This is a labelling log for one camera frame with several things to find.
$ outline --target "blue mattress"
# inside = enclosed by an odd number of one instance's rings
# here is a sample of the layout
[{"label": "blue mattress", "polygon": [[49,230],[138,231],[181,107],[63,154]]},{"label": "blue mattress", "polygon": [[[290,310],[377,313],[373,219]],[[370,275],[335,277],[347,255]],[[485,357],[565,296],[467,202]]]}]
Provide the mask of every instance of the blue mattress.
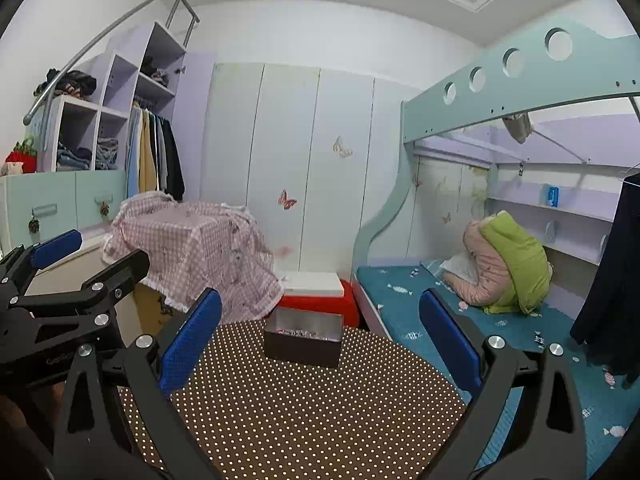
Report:
[{"label": "blue mattress", "polygon": [[[472,306],[462,310],[460,298],[423,266],[361,267],[357,276],[371,301],[378,307],[380,317],[393,340],[421,356],[451,382],[451,374],[418,315],[420,295],[432,286],[455,312],[473,319],[485,335],[499,334],[513,347],[529,351],[542,351],[536,336],[544,338],[545,345],[560,343],[564,348],[564,358],[571,365],[582,405],[587,440],[587,478],[599,468],[620,441],[615,436],[618,431],[614,430],[612,434],[611,428],[628,428],[640,408],[638,383],[628,390],[622,389],[622,377],[616,377],[615,384],[607,383],[606,370],[588,365],[582,350],[570,339],[569,329],[573,320],[547,304],[540,307],[537,317],[520,313],[489,315]],[[494,462],[497,458],[511,427],[520,394],[520,388],[512,390],[479,466]],[[469,402],[467,392],[460,392],[460,395],[465,402]]]}]

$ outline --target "brown polka dot mat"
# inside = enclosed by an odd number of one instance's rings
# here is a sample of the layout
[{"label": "brown polka dot mat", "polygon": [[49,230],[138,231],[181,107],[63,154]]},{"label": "brown polka dot mat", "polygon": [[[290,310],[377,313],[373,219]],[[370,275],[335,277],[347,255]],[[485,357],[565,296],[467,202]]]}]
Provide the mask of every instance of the brown polka dot mat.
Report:
[{"label": "brown polka dot mat", "polygon": [[[338,368],[275,361],[263,321],[220,326],[171,400],[228,479],[411,479],[462,416],[454,387],[406,348],[345,328]],[[129,390],[120,397],[147,462],[162,461]]]}]

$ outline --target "light green drawer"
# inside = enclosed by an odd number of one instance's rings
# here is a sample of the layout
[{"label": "light green drawer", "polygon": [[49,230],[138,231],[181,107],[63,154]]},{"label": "light green drawer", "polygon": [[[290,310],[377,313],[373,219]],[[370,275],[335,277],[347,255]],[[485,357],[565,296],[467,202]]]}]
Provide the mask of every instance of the light green drawer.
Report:
[{"label": "light green drawer", "polygon": [[[76,172],[9,176],[6,207],[13,247],[44,242],[76,229]],[[29,232],[32,212],[40,223],[37,234]]]},{"label": "light green drawer", "polygon": [[[124,200],[124,171],[77,171],[76,209],[78,228],[113,220]],[[102,216],[100,206],[105,203],[109,214]]]}]

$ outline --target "light blue bed frame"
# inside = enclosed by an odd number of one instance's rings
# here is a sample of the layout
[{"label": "light blue bed frame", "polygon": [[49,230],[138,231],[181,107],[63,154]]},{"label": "light blue bed frame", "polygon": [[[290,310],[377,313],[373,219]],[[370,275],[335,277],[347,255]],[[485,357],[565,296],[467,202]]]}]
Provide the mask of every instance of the light blue bed frame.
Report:
[{"label": "light blue bed frame", "polygon": [[[549,38],[558,30],[568,33],[573,45],[571,55],[563,61],[553,60],[547,50]],[[518,77],[510,77],[506,71],[506,57],[513,49],[524,55],[524,70]],[[478,67],[484,70],[486,83],[481,91],[473,92],[471,74]],[[444,95],[449,83],[455,84],[456,97],[446,104]],[[553,18],[494,46],[411,101],[402,102],[396,184],[382,209],[356,236],[352,275],[367,265],[371,242],[396,217],[413,185],[410,161],[415,140],[506,115],[637,95],[638,36],[607,39],[571,20]]]}]

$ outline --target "black coat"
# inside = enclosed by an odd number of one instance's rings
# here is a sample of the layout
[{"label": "black coat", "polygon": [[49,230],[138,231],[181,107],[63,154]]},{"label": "black coat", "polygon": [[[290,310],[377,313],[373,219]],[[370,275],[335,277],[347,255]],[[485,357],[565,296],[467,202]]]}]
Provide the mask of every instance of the black coat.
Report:
[{"label": "black coat", "polygon": [[166,193],[181,201],[184,195],[184,180],[180,168],[180,157],[175,145],[174,133],[171,123],[166,119],[162,121],[162,136],[164,137],[164,150],[166,152]]},{"label": "black coat", "polygon": [[588,344],[590,362],[630,381],[640,371],[640,187],[632,184],[640,186],[640,174],[625,179],[600,267],[570,331]]}]

